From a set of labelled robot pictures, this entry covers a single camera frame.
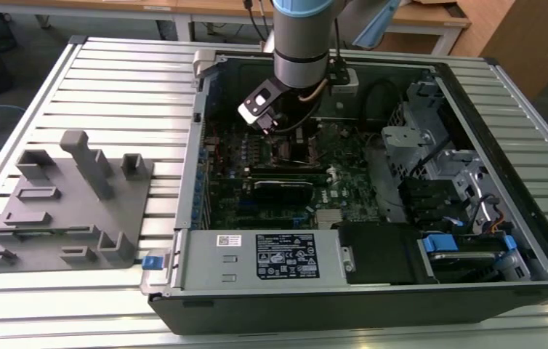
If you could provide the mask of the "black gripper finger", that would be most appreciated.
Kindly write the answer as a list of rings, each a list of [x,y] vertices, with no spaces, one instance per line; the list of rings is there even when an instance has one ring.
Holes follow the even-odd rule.
[[[294,160],[302,164],[317,164],[321,156],[317,147],[317,136],[310,136],[302,127],[297,128],[294,131]]]

